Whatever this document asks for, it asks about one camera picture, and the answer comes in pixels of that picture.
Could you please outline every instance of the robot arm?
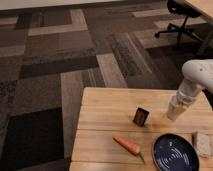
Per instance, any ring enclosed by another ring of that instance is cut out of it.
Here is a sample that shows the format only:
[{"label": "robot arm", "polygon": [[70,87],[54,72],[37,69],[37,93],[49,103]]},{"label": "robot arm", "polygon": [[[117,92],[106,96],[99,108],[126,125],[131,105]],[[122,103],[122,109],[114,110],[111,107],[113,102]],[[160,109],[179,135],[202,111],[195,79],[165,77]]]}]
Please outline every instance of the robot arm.
[{"label": "robot arm", "polygon": [[183,65],[182,81],[176,96],[173,96],[167,112],[175,120],[192,105],[203,89],[213,93],[213,60],[190,60]]},{"label": "robot arm", "polygon": [[183,65],[184,78],[213,93],[213,59],[191,60]]}]

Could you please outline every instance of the white object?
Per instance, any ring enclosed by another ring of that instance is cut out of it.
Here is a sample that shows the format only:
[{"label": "white object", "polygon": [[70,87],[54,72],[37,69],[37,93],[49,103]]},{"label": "white object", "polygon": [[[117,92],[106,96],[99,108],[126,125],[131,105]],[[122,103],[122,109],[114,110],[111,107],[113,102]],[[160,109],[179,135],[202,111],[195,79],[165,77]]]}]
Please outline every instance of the white object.
[{"label": "white object", "polygon": [[175,120],[190,105],[192,105],[203,89],[213,93],[213,60],[190,60],[182,67],[184,80],[176,96],[173,96],[167,116]]},{"label": "white object", "polygon": [[193,145],[199,156],[212,157],[211,139],[208,135],[198,132],[193,134]]}]

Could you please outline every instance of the wooden table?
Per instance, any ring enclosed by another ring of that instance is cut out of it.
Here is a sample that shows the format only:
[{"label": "wooden table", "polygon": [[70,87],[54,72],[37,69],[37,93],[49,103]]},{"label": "wooden table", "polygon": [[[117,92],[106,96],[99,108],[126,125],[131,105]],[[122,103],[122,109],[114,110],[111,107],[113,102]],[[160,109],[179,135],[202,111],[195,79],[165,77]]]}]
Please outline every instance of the wooden table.
[{"label": "wooden table", "polygon": [[198,50],[198,55],[202,55],[205,49],[208,47],[209,42],[213,38],[213,0],[183,0],[186,4],[200,12],[204,19],[206,19],[211,25],[211,30]]},{"label": "wooden table", "polygon": [[[213,141],[213,112],[203,94],[176,122],[165,116],[175,91],[86,88],[72,155],[71,171],[153,171],[153,141],[164,133],[176,133],[190,143],[191,133],[210,134]],[[146,126],[132,123],[137,107],[150,111]],[[138,143],[146,165],[112,139],[119,135]],[[213,158],[200,158],[201,171],[213,170]]]}]

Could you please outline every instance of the orange carrot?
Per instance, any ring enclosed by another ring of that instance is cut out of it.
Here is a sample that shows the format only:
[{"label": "orange carrot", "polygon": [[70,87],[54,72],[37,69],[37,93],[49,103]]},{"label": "orange carrot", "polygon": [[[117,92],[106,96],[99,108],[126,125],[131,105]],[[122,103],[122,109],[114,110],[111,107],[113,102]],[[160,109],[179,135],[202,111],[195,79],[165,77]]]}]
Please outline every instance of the orange carrot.
[{"label": "orange carrot", "polygon": [[142,161],[144,162],[144,158],[141,153],[140,146],[138,144],[135,144],[129,140],[126,140],[126,139],[124,139],[122,137],[118,137],[118,136],[113,136],[113,139],[117,143],[119,143],[121,146],[123,146],[126,150],[128,150],[130,153],[132,153],[133,155],[140,156]]}]

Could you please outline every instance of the patterned carpet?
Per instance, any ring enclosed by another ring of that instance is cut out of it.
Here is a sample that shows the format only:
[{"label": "patterned carpet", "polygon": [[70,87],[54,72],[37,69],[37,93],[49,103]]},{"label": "patterned carpet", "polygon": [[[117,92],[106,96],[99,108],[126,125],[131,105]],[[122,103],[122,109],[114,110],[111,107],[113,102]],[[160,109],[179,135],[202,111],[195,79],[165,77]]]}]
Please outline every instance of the patterned carpet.
[{"label": "patterned carpet", "polygon": [[[182,21],[164,0],[2,14],[0,170],[68,170],[84,87],[177,89],[199,44],[184,36],[175,51],[175,34],[153,35]],[[188,25],[201,37],[210,28]]]}]

